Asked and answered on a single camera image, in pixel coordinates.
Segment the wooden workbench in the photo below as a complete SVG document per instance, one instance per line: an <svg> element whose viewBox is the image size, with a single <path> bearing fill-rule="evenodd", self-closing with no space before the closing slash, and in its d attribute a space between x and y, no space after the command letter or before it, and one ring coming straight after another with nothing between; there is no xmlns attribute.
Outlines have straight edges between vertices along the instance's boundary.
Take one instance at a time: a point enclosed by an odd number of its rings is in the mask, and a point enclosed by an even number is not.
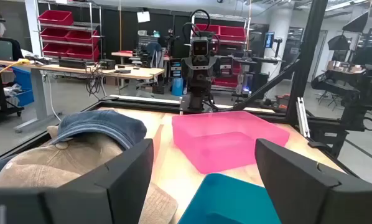
<svg viewBox="0 0 372 224"><path fill-rule="evenodd" d="M59 73L74 73L90 77L92 74L102 75L105 77L116 77L121 79L137 79L137 80L157 80L158 75L162 75L164 70L161 68L139 68L127 65L125 66L126 73L116 73L114 70L102 70L98 66L87 66L84 69L80 68L68 68L61 67L59 65L35 65L33 62L25 63L22 59L20 62L12 62L6 60L0 60L0 65L24 67L30 70L30 79L32 84L32 92L34 97L34 109L36 118L22 123L14 128L15 132L21 133L31 129L34 126L47 123L53 119L55 113L53 109L47 108L47 102L45 97L45 90L43 84L43 71L59 72Z"/></svg>

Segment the white paper sign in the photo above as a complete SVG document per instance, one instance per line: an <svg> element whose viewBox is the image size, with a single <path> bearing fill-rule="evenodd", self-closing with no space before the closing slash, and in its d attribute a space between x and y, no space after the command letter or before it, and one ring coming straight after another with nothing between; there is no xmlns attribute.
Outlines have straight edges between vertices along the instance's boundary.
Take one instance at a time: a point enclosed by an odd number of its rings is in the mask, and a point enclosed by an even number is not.
<svg viewBox="0 0 372 224"><path fill-rule="evenodd" d="M137 22L138 23L149 22L150 20L151 19L150 19L149 11L137 12Z"/></svg>

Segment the silver frame bracket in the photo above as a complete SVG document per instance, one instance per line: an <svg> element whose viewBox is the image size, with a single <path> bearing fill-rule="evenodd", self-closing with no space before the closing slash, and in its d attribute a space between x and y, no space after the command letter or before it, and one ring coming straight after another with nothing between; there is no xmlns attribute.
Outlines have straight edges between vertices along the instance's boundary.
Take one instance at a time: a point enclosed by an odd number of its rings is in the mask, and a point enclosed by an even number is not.
<svg viewBox="0 0 372 224"><path fill-rule="evenodd" d="M297 98L297 117L298 117L298 122L299 122L299 130L301 135L305 138L310 137L310 129L309 129L309 124L308 124L308 119L307 119L307 113L305 110L305 105L304 105L304 100L302 97Z"/></svg>

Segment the red plastic storage bin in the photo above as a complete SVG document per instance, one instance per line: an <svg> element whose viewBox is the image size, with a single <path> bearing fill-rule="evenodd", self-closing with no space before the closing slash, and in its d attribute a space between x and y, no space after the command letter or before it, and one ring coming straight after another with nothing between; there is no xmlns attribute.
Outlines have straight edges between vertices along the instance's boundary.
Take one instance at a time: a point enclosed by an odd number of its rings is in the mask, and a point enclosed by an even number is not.
<svg viewBox="0 0 372 224"><path fill-rule="evenodd" d="M42 52L44 53L44 55L66 57L68 50L69 48L65 45L49 43L43 47Z"/></svg>
<svg viewBox="0 0 372 224"><path fill-rule="evenodd" d="M47 10L43 12L38 19L43 24L70 26L74 23L70 11Z"/></svg>
<svg viewBox="0 0 372 224"><path fill-rule="evenodd" d="M70 47L67 52L67 57L79 58L83 60L97 61L99 59L100 50L98 47L84 47L84 46L73 46Z"/></svg>
<svg viewBox="0 0 372 224"><path fill-rule="evenodd" d="M244 42L246 40L246 30L243 27L220 26L219 38L221 40Z"/></svg>
<svg viewBox="0 0 372 224"><path fill-rule="evenodd" d="M45 28L40 36L43 40L66 41L65 36L68 34L67 30Z"/></svg>
<svg viewBox="0 0 372 224"><path fill-rule="evenodd" d="M215 34L220 33L220 26L218 26L218 25L207 26L207 24L196 24L196 27L197 27L196 31L212 32L212 33L215 33Z"/></svg>
<svg viewBox="0 0 372 224"><path fill-rule="evenodd" d="M76 42L82 44L93 44L96 45L99 41L98 31L80 31L80 30L71 30L65 36L67 42Z"/></svg>
<svg viewBox="0 0 372 224"><path fill-rule="evenodd" d="M217 86L236 88L238 85L238 79L236 77L216 78L214 79L213 84Z"/></svg>

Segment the black softbox light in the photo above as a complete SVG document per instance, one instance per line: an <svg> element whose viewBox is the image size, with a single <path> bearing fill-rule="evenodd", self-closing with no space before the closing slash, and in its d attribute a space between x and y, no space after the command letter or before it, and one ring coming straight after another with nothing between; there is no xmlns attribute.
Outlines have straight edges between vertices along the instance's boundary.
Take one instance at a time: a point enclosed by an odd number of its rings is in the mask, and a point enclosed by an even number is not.
<svg viewBox="0 0 372 224"><path fill-rule="evenodd" d="M362 15L354 18L352 21L343 26L342 31L362 33L366 27L369 11L366 11Z"/></svg>
<svg viewBox="0 0 372 224"><path fill-rule="evenodd" d="M346 50L350 49L350 45L348 43L348 39L343 35L337 35L330 39L328 42L328 49L329 50Z"/></svg>

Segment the computer monitor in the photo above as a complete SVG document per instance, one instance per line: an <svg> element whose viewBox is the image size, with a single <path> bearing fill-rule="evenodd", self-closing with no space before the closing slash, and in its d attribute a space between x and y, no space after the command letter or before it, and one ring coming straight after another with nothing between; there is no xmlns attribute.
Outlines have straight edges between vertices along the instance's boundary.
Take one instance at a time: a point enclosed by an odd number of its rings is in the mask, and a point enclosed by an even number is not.
<svg viewBox="0 0 372 224"><path fill-rule="evenodd" d="M274 42L274 32L267 32L265 33L265 39L264 39L264 47L265 48L272 48L273 42Z"/></svg>

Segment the blue waste bin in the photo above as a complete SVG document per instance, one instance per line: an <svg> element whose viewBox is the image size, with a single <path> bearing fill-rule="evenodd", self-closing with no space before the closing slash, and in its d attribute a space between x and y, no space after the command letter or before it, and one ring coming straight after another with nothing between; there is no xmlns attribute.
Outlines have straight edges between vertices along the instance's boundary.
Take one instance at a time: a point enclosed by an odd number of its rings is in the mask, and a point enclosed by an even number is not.
<svg viewBox="0 0 372 224"><path fill-rule="evenodd" d="M174 96L182 96L184 91L184 79L175 77L172 81L172 94Z"/></svg>

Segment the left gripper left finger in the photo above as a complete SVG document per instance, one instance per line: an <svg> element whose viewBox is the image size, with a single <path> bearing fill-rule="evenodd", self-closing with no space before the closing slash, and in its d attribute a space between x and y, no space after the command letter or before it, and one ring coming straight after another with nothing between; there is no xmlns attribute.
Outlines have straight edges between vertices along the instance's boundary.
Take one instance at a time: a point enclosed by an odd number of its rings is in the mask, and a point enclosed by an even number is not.
<svg viewBox="0 0 372 224"><path fill-rule="evenodd" d="M57 188L0 188L0 224L137 224L154 147L144 139Z"/></svg>

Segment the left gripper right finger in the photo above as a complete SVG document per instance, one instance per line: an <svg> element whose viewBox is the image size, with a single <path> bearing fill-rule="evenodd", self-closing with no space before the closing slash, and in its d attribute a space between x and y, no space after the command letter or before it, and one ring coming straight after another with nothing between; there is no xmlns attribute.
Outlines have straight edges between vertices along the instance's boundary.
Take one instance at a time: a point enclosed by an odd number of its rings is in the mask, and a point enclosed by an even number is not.
<svg viewBox="0 0 372 224"><path fill-rule="evenodd" d="M282 224L372 224L372 184L257 139L261 180Z"/></svg>

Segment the pink plastic bin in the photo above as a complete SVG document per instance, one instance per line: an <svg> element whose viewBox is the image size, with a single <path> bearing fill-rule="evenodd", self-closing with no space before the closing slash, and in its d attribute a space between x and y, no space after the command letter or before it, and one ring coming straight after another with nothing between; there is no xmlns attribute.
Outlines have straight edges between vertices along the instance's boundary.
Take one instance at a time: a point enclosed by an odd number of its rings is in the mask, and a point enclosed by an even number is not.
<svg viewBox="0 0 372 224"><path fill-rule="evenodd" d="M202 174L255 164L257 139L285 146L290 133L246 111L177 115L174 144Z"/></svg>

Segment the teal plastic bin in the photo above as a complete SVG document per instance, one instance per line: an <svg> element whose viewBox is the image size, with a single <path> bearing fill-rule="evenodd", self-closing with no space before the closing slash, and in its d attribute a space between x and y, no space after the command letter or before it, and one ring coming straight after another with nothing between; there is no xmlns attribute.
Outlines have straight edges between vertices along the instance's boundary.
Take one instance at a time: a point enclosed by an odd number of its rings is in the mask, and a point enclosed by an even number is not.
<svg viewBox="0 0 372 224"><path fill-rule="evenodd" d="M178 224L281 224L264 187L208 174Z"/></svg>

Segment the blue plastic storage bin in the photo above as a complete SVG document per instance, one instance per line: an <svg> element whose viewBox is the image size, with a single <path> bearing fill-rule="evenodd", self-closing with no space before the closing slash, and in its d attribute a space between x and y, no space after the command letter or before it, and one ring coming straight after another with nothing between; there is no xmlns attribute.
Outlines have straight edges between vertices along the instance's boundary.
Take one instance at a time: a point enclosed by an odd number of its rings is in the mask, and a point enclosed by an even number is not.
<svg viewBox="0 0 372 224"><path fill-rule="evenodd" d="M32 91L31 73L27 70L14 67L12 69L15 74L14 83L21 86L21 91L15 95L19 99L18 106L27 106L34 102Z"/></svg>

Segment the blue denim cap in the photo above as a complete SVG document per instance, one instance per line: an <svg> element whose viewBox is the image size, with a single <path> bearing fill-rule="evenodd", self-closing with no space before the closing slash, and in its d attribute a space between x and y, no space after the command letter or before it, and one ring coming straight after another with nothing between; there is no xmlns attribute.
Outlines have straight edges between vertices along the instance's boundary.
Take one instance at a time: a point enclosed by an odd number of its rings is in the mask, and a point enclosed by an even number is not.
<svg viewBox="0 0 372 224"><path fill-rule="evenodd" d="M147 128L142 121L115 110L83 111L64 117L51 143L64 142L85 133L105 134L128 150L145 138Z"/></svg>

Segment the black equipment box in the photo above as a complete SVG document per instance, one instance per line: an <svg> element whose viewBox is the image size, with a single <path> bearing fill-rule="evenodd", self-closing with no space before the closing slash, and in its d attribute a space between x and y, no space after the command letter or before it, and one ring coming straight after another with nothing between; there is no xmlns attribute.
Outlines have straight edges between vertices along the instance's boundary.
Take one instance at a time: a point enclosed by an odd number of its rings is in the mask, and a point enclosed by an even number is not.
<svg viewBox="0 0 372 224"><path fill-rule="evenodd" d="M116 68L116 61L112 59L100 60L99 64L103 70L114 70Z"/></svg>
<svg viewBox="0 0 372 224"><path fill-rule="evenodd" d="M60 67L86 69L86 62L79 60L59 59Z"/></svg>

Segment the beige khaki cap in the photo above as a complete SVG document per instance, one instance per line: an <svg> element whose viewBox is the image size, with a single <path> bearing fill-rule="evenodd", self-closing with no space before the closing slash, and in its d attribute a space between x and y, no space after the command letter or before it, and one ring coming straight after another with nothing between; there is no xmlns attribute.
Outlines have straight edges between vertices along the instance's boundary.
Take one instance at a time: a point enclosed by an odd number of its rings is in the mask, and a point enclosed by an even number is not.
<svg viewBox="0 0 372 224"><path fill-rule="evenodd" d="M55 126L48 128L52 139ZM105 164L127 150L105 134L85 133L22 152L1 164L0 188L57 188ZM177 202L149 183L137 224L169 224Z"/></svg>

